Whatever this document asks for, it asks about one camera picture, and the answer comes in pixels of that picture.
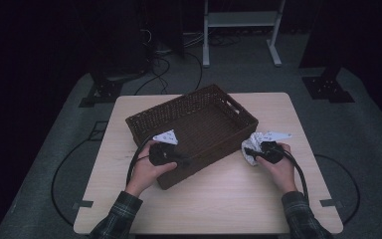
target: flannel shirt sleeve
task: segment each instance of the flannel shirt sleeve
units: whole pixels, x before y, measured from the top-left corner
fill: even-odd
[[[132,221],[142,200],[121,191],[108,215],[90,233],[90,238],[128,238]]]
[[[315,219],[303,194],[288,192],[282,197],[291,239],[328,239],[333,236]]]

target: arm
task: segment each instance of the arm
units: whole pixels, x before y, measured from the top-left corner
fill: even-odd
[[[280,143],[280,145],[284,150],[290,152],[289,145],[284,143]],[[276,164],[269,163],[259,156],[256,157],[256,161],[270,172],[275,185],[283,194],[282,204],[289,225],[290,238],[333,238],[330,232],[315,219],[302,193],[297,191],[294,183],[293,164],[285,157]]]
[[[138,197],[146,188],[151,186],[161,174],[173,170],[176,162],[154,166],[148,159],[150,146],[156,143],[149,142],[138,158],[131,180],[121,191],[108,215],[90,233],[90,238],[128,238],[129,229],[138,212],[142,200]]]

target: dark background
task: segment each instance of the dark background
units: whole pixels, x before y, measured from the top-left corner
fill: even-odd
[[[156,7],[143,11],[156,2],[175,7],[170,14]],[[182,22],[164,21],[182,25],[183,31],[202,30],[203,1],[178,2],[0,1],[0,221],[68,94],[91,66],[99,63],[125,73],[147,70],[139,27],[157,25],[161,20],[152,16],[161,15],[158,11],[181,17]],[[230,3],[213,0],[211,9]],[[276,1],[249,0],[235,1],[230,10],[275,7]],[[169,29],[161,30],[178,34]],[[382,110],[382,2],[287,0],[281,32],[309,30],[300,66],[323,67],[338,59]]]

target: wicker basket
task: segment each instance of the wicker basket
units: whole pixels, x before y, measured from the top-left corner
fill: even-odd
[[[190,163],[157,180],[167,189],[211,163],[240,149],[258,125],[240,104],[216,85],[202,88],[126,119],[135,143],[171,129],[179,143],[175,151]]]

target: light wood tabletop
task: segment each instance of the light wood tabletop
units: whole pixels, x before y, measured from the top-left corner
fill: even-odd
[[[230,94],[259,120],[257,131],[291,133],[280,140],[291,147],[308,187],[310,207],[321,225],[331,233],[343,229],[289,96],[285,93]],[[129,163],[137,149],[125,119],[178,97],[119,97],[106,133],[74,230],[89,234],[106,217],[125,187]],[[299,175],[296,186],[302,191]],[[279,234],[287,233],[281,194],[261,166],[250,166],[240,150],[209,165],[173,187],[162,190],[157,182],[140,196],[143,204],[132,224],[132,234]]]

